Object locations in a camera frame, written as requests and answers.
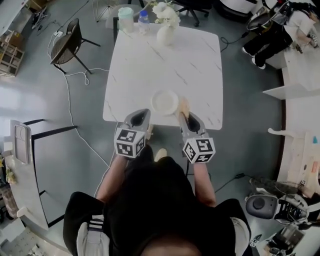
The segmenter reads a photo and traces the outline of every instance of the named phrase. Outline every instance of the plastic bottle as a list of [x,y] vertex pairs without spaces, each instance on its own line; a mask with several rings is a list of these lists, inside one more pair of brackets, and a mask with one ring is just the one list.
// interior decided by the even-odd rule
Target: plastic bottle
[[150,21],[148,17],[148,12],[146,10],[140,11],[138,24],[139,24],[140,34],[145,35],[150,29]]

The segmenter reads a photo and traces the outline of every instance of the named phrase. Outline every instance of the white vase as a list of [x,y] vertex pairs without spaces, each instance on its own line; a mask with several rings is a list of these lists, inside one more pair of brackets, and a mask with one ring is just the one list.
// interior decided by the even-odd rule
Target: white vase
[[162,26],[156,34],[156,39],[162,45],[168,46],[172,43],[175,29],[172,26]]

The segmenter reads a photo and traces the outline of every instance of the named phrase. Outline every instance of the power strip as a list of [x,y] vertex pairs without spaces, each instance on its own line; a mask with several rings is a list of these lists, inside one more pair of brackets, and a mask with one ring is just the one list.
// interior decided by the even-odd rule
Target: power strip
[[62,32],[62,31],[56,31],[56,32],[54,32],[54,36],[56,36],[56,37],[61,37],[62,35],[63,35],[64,33]]

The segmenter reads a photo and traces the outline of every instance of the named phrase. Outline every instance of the gray floor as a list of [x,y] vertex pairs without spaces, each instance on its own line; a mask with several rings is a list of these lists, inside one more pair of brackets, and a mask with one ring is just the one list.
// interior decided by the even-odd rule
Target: gray floor
[[[49,8],[49,20],[56,19],[63,24],[85,2],[81,0],[75,4],[72,0],[57,0]],[[204,18],[201,13],[198,16],[201,21],[198,29],[226,37],[230,42],[238,39],[245,31],[243,24],[224,19],[215,10],[211,11],[209,18]],[[90,69],[108,70],[114,47],[112,30],[105,29],[104,22],[95,23],[91,2],[75,17],[80,19],[83,37],[101,44],[101,47],[83,44],[78,57]],[[181,15],[181,26],[192,28],[193,23],[191,16]],[[71,125],[66,81],[50,65],[47,56],[48,43],[56,29],[58,26],[51,24],[39,36],[34,31],[27,42],[18,76],[0,78],[2,123],[6,124],[4,121],[8,119],[23,122],[46,119],[46,122],[31,126],[34,134]],[[279,137],[268,134],[267,129],[281,127],[281,102],[262,91],[279,86],[280,81],[273,68],[267,66],[265,70],[260,70],[250,64],[250,58],[241,53],[242,44],[246,40],[230,45],[222,53],[223,126],[221,130],[209,131],[214,139],[216,155],[208,164],[208,169],[216,189],[242,172],[270,178],[277,162]],[[70,74],[84,71],[76,60],[62,67]],[[82,74],[68,78],[71,112],[80,134],[109,162],[113,153],[116,123],[102,118],[108,73],[95,70],[89,79],[90,85],[86,86]],[[0,132],[1,136],[5,134],[4,126]],[[156,126],[153,133],[151,145],[154,151],[166,148],[168,154],[185,168],[187,160],[182,158],[179,129]],[[43,195],[42,203],[49,222],[64,213],[72,192],[82,191],[93,195],[107,168],[75,130],[36,141],[35,165],[39,190],[48,192],[48,195]],[[249,191],[248,179],[243,178],[219,191],[217,199],[222,202],[228,198],[237,198],[243,202]],[[268,236],[276,228],[274,222],[271,224],[270,221],[252,217],[248,219],[253,234],[262,231],[264,236]],[[63,245],[62,227],[63,221],[49,232],[37,231]]]

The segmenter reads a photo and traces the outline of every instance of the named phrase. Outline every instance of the white shoe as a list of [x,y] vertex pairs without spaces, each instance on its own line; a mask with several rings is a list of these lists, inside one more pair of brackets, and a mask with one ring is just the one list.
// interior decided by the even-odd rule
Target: white shoe
[[[256,65],[257,66],[257,64],[256,64],[256,59],[255,58],[252,58],[252,63],[254,64],[254,65]],[[263,66],[257,66],[259,69],[261,69],[261,70],[264,70],[265,68],[266,68],[266,64],[263,64]]]
[[247,52],[244,47],[242,47],[242,52],[243,52],[244,54],[250,55],[251,57],[254,57],[254,55],[251,55],[249,52]]
[[146,136],[145,138],[149,141],[151,138],[152,130],[154,129],[154,125],[153,124],[149,124],[148,130],[146,130]]
[[168,152],[165,148],[161,148],[155,155],[154,161],[158,162],[161,158],[168,156]]

